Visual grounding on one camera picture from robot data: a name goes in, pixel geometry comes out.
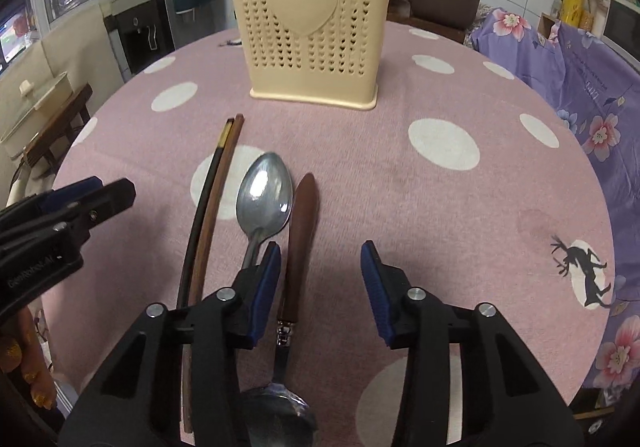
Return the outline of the left hand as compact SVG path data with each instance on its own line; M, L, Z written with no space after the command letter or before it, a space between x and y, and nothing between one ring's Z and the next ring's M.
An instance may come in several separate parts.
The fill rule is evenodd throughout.
M1 371L10 373L14 370L20 371L38 408L52 410L55 407L54 381L28 307L17 311L1 328Z

